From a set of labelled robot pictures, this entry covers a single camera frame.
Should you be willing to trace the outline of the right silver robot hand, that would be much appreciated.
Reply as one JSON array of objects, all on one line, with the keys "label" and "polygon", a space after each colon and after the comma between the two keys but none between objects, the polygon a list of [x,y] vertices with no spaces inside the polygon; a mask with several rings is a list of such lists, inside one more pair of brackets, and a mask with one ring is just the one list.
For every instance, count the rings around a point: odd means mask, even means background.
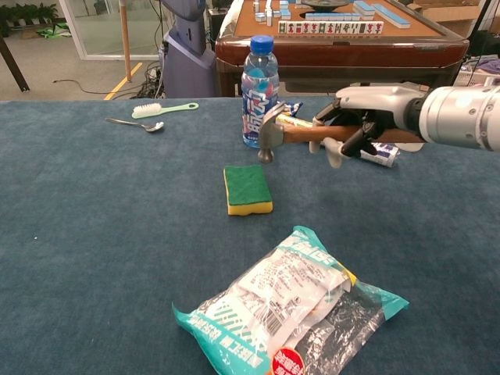
[{"label": "right silver robot hand", "polygon": [[313,117],[312,124],[322,127],[330,122],[332,126],[354,125],[358,129],[343,141],[332,135],[310,141],[309,151],[317,153],[325,148],[330,165],[338,168],[347,159],[377,156],[374,142],[390,129],[400,130],[403,136],[391,139],[391,143],[409,145],[411,151],[418,151],[423,144],[418,116],[424,99],[423,92],[403,86],[343,88]]}]

